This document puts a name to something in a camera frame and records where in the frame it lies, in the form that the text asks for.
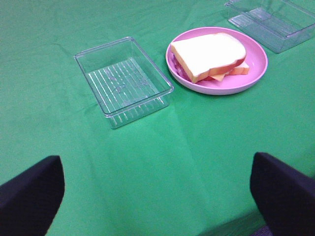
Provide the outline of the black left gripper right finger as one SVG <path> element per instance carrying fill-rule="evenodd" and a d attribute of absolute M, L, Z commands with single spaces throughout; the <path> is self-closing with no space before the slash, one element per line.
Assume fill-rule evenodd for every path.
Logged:
<path fill-rule="evenodd" d="M 315 234 L 315 181 L 265 153 L 253 157 L 250 192 L 274 236 Z"/>

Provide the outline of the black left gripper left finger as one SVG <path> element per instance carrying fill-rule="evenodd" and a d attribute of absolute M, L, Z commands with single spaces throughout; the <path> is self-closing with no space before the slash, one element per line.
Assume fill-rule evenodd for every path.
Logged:
<path fill-rule="evenodd" d="M 63 196 L 61 158 L 48 156 L 0 186 L 0 234 L 46 235 Z"/>

